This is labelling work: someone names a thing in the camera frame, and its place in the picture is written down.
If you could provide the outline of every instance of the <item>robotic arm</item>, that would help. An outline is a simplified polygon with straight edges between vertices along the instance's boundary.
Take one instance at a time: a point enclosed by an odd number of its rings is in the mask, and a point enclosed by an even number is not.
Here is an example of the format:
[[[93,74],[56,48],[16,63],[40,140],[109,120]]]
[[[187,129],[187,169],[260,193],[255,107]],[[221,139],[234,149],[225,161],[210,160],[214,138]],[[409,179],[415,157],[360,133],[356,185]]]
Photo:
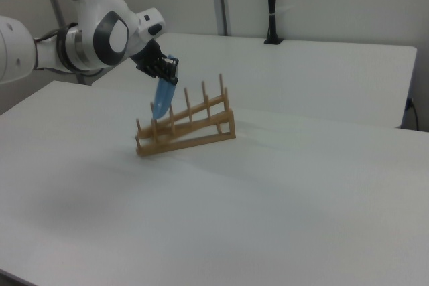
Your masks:
[[[19,21],[0,16],[0,84],[23,78],[33,69],[84,74],[116,66],[130,57],[139,70],[160,78],[158,89],[162,85],[166,92],[167,88],[170,100],[161,104],[169,106],[178,81],[178,59],[162,54],[155,41],[166,28],[160,12],[151,8],[136,14],[124,0],[73,3],[78,23],[38,39],[33,39]]]

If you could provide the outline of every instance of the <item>table surface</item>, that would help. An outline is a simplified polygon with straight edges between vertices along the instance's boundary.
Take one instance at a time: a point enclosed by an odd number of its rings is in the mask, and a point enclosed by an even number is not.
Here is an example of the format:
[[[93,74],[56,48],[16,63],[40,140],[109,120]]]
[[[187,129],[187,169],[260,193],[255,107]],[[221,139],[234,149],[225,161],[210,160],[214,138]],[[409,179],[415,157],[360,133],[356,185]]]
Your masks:
[[[275,46],[258,38],[173,33],[157,41],[180,60],[179,98],[188,87],[199,100],[202,80],[217,90],[223,73],[237,107],[391,128],[402,123],[416,59],[407,46],[297,40]],[[93,86],[154,96],[156,80],[128,59]]]
[[[231,102],[236,139],[141,159],[148,100],[53,82],[0,115],[0,269],[44,286],[427,285],[427,133]]]

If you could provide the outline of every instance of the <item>wooden peg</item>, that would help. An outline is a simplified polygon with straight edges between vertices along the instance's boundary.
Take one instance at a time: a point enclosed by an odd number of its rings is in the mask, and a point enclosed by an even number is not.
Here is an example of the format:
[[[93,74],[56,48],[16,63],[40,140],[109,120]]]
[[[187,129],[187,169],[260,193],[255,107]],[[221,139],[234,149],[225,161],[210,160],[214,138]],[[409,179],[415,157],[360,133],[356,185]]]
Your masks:
[[[140,145],[139,137],[136,136],[135,140],[137,141],[137,148],[140,150],[141,149],[141,145]]]
[[[156,131],[156,121],[154,119],[151,119],[151,125],[152,125],[152,135],[155,142],[158,142],[158,134]]]
[[[188,107],[189,122],[192,125],[192,111],[189,103],[188,89],[186,87],[185,87],[185,99],[186,99],[186,106]]]
[[[229,110],[229,100],[228,100],[228,88],[225,88],[225,95],[223,99],[223,106],[225,110]]]
[[[219,83],[221,84],[221,95],[223,97],[223,79],[222,79],[222,74],[219,74]]]
[[[222,134],[222,129],[221,129],[221,125],[218,123],[216,123],[216,128],[217,128],[217,133],[218,134]]]
[[[210,120],[211,113],[210,113],[210,105],[208,103],[208,95],[206,94],[206,84],[204,83],[204,81],[202,81],[201,85],[202,85],[202,95],[204,97],[204,104],[206,105],[206,109],[207,109],[207,117]]]
[[[173,107],[170,105],[170,123],[172,127],[172,133],[173,135],[176,134],[176,126],[174,125],[174,114],[173,114]]]

